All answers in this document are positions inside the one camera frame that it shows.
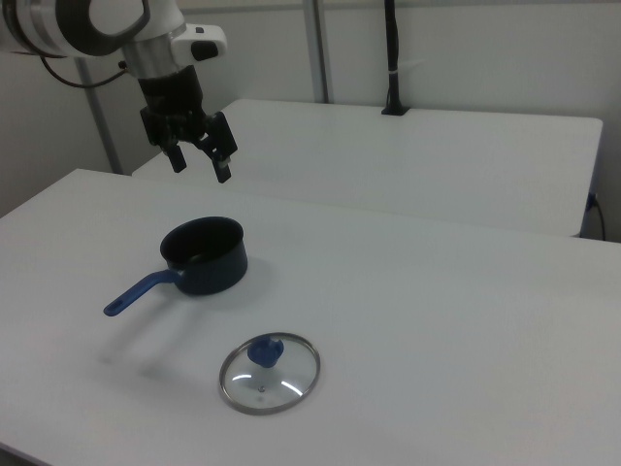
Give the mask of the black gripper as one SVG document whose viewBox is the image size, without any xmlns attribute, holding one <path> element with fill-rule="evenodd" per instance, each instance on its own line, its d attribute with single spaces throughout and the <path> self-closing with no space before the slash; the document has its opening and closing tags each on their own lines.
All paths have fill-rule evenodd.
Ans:
<svg viewBox="0 0 621 466">
<path fill-rule="evenodd" d="M 163 149 L 174 172 L 187 167 L 179 141 L 189 142 L 210 159 L 217 181 L 226 183 L 238 146 L 224 113 L 205 113 L 195 67 L 164 78 L 139 80 L 139 85 L 147 102 L 141 117 L 148 140 Z"/>
</svg>

